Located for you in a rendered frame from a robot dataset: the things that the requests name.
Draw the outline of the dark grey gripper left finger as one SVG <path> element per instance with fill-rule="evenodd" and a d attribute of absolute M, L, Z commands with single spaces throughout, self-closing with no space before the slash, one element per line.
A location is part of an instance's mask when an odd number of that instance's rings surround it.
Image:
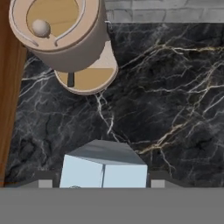
<path fill-rule="evenodd" d="M 25 188 L 54 188 L 57 186 L 57 175 L 53 171 L 37 171 L 32 178 L 13 185 L 13 187 Z"/>

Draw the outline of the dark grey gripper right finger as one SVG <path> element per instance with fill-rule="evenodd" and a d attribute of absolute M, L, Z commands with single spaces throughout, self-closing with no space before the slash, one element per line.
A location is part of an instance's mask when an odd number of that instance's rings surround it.
<path fill-rule="evenodd" d="M 166 171 L 151 171 L 148 183 L 150 188 L 187 187 L 187 184 L 172 178 Z"/>

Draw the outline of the pale blue milk carton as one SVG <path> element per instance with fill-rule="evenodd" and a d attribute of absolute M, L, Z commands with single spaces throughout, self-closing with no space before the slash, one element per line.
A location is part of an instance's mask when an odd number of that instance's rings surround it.
<path fill-rule="evenodd" d="M 126 144 L 94 140 L 64 156 L 60 188 L 145 188 L 148 167 Z"/>

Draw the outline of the brown wooden cabinet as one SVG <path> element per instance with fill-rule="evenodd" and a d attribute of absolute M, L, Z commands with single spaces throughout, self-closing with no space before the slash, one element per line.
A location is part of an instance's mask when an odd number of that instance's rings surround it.
<path fill-rule="evenodd" d="M 0 0 L 0 187 L 4 186 L 26 49 L 9 23 L 11 0 Z"/>

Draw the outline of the beige round coffee machine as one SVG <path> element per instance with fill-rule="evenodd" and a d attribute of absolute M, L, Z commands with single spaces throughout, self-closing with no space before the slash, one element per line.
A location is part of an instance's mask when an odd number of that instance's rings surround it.
<path fill-rule="evenodd" d="M 117 76 L 104 0 L 10 0 L 9 21 L 68 91 L 99 93 Z"/>

